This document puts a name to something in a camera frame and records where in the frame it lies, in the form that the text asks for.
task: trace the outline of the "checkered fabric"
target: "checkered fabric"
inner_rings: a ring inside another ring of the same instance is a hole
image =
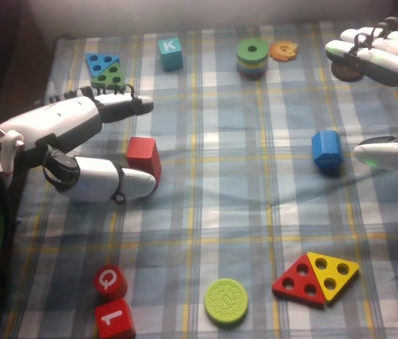
[[[86,52],[120,55],[152,113],[103,126],[74,151],[124,162],[131,136],[156,139],[159,188],[125,206],[70,201],[32,169],[19,210],[11,293],[1,338],[96,338],[93,288],[114,263],[138,339],[398,338],[398,172],[353,156],[366,138],[398,135],[398,88],[330,73],[325,44],[373,23],[263,25],[126,38],[60,40],[47,99],[90,84]],[[178,36],[184,67],[166,73],[157,41]],[[241,78],[246,37],[292,40],[295,61],[269,60],[259,81]],[[311,138],[336,129],[343,173],[324,177]],[[324,310],[277,299],[271,284],[308,252],[360,264],[360,275]],[[204,294],[218,278],[247,290],[250,307],[218,330]]]

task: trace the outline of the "blue block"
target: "blue block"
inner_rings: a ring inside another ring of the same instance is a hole
[[[107,67],[120,60],[118,55],[86,53],[86,60],[92,78],[103,72]]]
[[[319,131],[312,137],[313,161],[321,170],[336,170],[343,162],[340,135]]]
[[[182,46],[177,37],[158,41],[164,71],[173,71],[183,67]]]

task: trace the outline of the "triangle with holes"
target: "triangle with holes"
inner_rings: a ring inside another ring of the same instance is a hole
[[[332,301],[348,285],[359,269],[359,265],[353,261],[332,256],[308,252],[307,257],[328,302]]]
[[[113,63],[119,62],[119,60],[120,57],[115,54],[86,53],[86,61],[92,77],[102,73]]]
[[[309,306],[323,308],[326,303],[307,254],[301,256],[273,285],[272,292]]]
[[[125,75],[118,62],[107,67],[101,74],[90,80],[94,88],[105,88],[111,90],[125,90]]]

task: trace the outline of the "red triangle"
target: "red triangle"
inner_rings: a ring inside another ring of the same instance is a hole
[[[326,299],[307,254],[301,256],[274,284],[277,297],[292,299],[314,307],[324,307]]]

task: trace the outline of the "yellow triangle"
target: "yellow triangle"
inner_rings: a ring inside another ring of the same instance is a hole
[[[323,256],[313,252],[308,252],[307,257],[328,302],[337,296],[359,269],[359,264],[353,261]]]

